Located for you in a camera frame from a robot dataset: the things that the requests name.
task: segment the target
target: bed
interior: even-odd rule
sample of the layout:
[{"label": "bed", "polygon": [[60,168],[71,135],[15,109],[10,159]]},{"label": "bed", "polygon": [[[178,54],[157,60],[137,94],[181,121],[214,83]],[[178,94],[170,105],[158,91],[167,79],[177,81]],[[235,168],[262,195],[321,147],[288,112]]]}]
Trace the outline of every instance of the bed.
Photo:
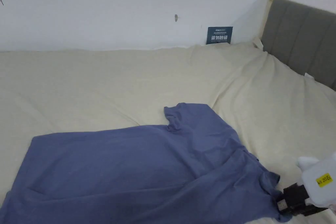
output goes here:
[{"label": "bed", "polygon": [[[167,124],[163,107],[179,102],[208,104],[267,169],[281,175],[279,188],[289,186],[300,175],[297,157],[336,151],[335,36],[335,14],[269,0],[254,43],[2,52],[0,202],[32,137]],[[335,221],[324,211],[291,223]]]}]

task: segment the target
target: yellow sticker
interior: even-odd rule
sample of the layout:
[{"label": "yellow sticker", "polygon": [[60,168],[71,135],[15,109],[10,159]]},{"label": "yellow sticker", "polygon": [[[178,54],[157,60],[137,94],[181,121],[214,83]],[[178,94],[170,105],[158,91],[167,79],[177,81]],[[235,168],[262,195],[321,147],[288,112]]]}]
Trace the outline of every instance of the yellow sticker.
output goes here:
[{"label": "yellow sticker", "polygon": [[320,187],[324,187],[327,184],[333,182],[333,179],[329,173],[325,173],[322,177],[318,178],[316,182],[319,184]]}]

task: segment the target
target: bed frame post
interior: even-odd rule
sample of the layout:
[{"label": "bed frame post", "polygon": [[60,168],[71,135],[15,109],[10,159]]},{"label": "bed frame post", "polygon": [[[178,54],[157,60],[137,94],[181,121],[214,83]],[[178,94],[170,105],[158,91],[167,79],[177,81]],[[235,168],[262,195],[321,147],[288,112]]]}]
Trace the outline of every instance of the bed frame post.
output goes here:
[{"label": "bed frame post", "polygon": [[265,25],[266,25],[269,9],[271,8],[272,2],[273,2],[273,0],[268,0],[267,4],[266,4],[266,9],[265,9],[264,17],[262,19],[262,25],[261,25],[260,31],[259,31],[259,38],[260,39],[262,39],[262,36],[263,36],[263,32],[264,32],[264,28],[265,28]]}]

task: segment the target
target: cream bedsheet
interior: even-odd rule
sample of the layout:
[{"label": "cream bedsheet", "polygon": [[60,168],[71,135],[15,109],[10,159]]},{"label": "cream bedsheet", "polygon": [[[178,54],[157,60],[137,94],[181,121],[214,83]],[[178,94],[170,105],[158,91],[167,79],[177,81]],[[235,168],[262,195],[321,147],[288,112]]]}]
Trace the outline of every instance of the cream bedsheet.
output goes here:
[{"label": "cream bedsheet", "polygon": [[[336,151],[336,93],[251,43],[156,51],[0,53],[0,202],[33,136],[167,124],[164,106],[207,103],[280,188],[296,157]],[[335,223],[325,211],[291,223]],[[255,223],[273,223],[262,219]]]}]

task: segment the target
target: bed sheet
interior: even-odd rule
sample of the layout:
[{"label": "bed sheet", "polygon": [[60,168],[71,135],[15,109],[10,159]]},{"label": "bed sheet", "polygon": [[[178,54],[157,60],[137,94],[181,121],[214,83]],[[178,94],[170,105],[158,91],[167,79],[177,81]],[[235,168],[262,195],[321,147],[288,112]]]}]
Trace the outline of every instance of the bed sheet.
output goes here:
[{"label": "bed sheet", "polygon": [[[167,124],[163,107],[207,103],[248,150],[296,182],[298,156],[336,151],[336,94],[252,43],[155,51],[0,53],[0,202],[33,136]],[[291,223],[334,223],[329,211]],[[255,223],[273,223],[262,219]]]}]

